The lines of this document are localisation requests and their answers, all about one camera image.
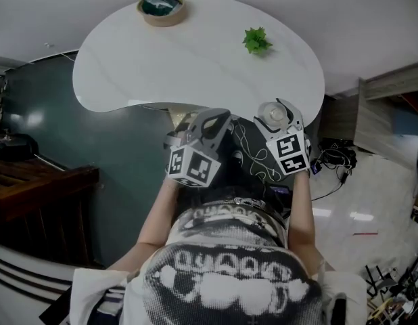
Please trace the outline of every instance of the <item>forearm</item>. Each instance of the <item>forearm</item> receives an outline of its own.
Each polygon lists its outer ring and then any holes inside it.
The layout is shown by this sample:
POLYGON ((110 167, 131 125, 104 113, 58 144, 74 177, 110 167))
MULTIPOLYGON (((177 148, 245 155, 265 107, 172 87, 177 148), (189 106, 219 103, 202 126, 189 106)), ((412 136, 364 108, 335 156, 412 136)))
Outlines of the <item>forearm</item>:
POLYGON ((165 178, 158 196, 147 216, 137 242, 164 246, 171 230, 172 219, 176 211, 176 199, 179 185, 165 178))
POLYGON ((306 171, 301 171, 295 176, 288 243, 289 246, 315 244, 315 221, 311 206, 310 181, 306 171))

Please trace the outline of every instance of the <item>marble table surface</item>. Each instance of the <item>marble table surface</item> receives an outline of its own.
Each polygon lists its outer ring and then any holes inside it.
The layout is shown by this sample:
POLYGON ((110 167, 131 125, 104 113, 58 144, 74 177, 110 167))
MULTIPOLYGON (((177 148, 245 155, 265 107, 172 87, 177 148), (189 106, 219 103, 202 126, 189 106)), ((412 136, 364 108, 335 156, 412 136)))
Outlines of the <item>marble table surface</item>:
POLYGON ((186 0, 189 15, 168 28, 146 24, 134 3, 108 16, 85 39, 73 83, 88 110, 158 102, 227 108, 252 119, 263 102, 288 100, 304 125, 325 92, 312 49, 270 15, 234 0, 186 0), (249 54, 245 29, 264 27, 273 44, 249 54))

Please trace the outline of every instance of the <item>wooden bowl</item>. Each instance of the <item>wooden bowl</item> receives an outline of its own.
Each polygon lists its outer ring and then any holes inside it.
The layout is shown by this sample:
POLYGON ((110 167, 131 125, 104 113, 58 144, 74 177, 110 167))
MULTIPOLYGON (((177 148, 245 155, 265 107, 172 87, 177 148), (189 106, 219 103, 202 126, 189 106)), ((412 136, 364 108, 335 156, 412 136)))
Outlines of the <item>wooden bowl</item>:
POLYGON ((151 14, 146 14, 141 9, 141 4, 143 3, 143 0, 140 0, 139 3, 137 4, 137 11, 143 15, 143 18, 146 21, 146 23, 152 26, 172 26, 172 25, 179 24, 187 16, 187 9, 185 7, 185 1, 184 0, 179 0, 179 1, 182 3, 180 8, 175 13, 169 14, 168 16, 153 16, 151 14))

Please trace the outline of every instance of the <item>shirt sleeve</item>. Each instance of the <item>shirt sleeve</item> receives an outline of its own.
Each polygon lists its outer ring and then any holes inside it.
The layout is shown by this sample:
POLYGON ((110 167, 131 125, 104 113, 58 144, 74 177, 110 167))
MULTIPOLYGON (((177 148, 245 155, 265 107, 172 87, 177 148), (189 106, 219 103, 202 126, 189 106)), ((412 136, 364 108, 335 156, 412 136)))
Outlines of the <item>shirt sleeve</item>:
POLYGON ((360 276, 346 272, 325 272, 323 296, 333 298, 339 293, 346 295, 346 325, 367 322, 367 283, 360 276))
POLYGON ((72 282, 70 302, 71 325, 86 325, 92 309, 107 289, 126 283, 128 272, 98 269, 76 269, 72 282))

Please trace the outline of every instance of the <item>person's right arm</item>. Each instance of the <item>person's right arm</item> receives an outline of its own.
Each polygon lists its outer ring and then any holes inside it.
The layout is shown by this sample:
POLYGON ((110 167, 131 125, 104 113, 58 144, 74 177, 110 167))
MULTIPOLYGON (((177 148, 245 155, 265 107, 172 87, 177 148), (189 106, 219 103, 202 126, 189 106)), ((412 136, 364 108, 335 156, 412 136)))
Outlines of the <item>person's right arm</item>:
MULTIPOLYGON (((315 221, 307 171, 295 175, 287 243, 289 250, 302 260, 308 274, 315 275, 319 271, 323 257, 315 246, 315 221)), ((327 264, 326 270, 329 269, 332 267, 327 264)))

